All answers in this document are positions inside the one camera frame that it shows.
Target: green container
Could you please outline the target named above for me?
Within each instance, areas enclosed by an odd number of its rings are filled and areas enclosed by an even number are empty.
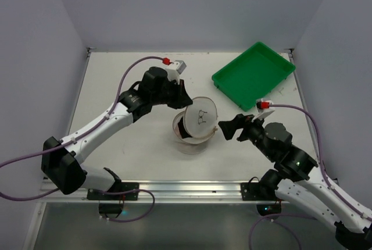
[[[261,42],[212,75],[215,86],[245,112],[296,67]]]

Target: gray floor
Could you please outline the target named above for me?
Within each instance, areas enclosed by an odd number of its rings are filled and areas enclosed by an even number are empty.
[[[127,204],[124,217],[147,205]],[[248,233],[259,218],[253,205],[158,204],[146,218],[127,224],[98,219],[96,203],[49,203],[35,249],[248,249]],[[285,212],[297,212],[286,205]],[[315,220],[280,218],[300,238],[303,249],[342,249]],[[254,249],[298,249],[280,226],[260,223]]]

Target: red connector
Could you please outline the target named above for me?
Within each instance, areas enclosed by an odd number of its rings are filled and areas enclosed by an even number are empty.
[[[258,102],[257,108],[259,109],[268,109],[270,107],[270,102]]]
[[[169,65],[169,64],[171,64],[171,61],[170,61],[170,59],[169,58],[163,58],[163,64],[165,64],[165,65]]]

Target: tabletop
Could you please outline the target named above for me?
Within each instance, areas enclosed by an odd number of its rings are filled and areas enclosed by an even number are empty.
[[[243,112],[219,91],[212,75],[240,53],[145,53],[93,52],[90,56],[83,86],[71,124],[71,133],[100,115],[113,102],[120,78],[133,62],[145,56],[168,57],[187,64],[181,78],[191,98],[211,98],[217,107],[218,120],[231,120],[239,113],[256,113],[253,108]],[[281,56],[289,60],[286,53]],[[133,68],[124,81],[123,91],[151,66],[161,66],[158,60],[147,60]],[[266,98],[274,103],[302,106],[295,76],[291,74]],[[137,122],[120,130],[99,146],[84,162],[97,169],[108,167],[125,180],[247,180],[261,178],[273,168],[265,156],[249,141],[226,141],[217,130],[206,151],[186,155],[177,150],[177,137],[172,121],[182,110],[160,105]],[[298,111],[277,109],[267,122],[283,123],[293,135],[293,143],[315,158],[315,150],[305,116]]]

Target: green tray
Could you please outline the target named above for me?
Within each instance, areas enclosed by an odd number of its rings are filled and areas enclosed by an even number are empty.
[[[296,67],[261,42],[212,75],[215,86],[245,112]]]

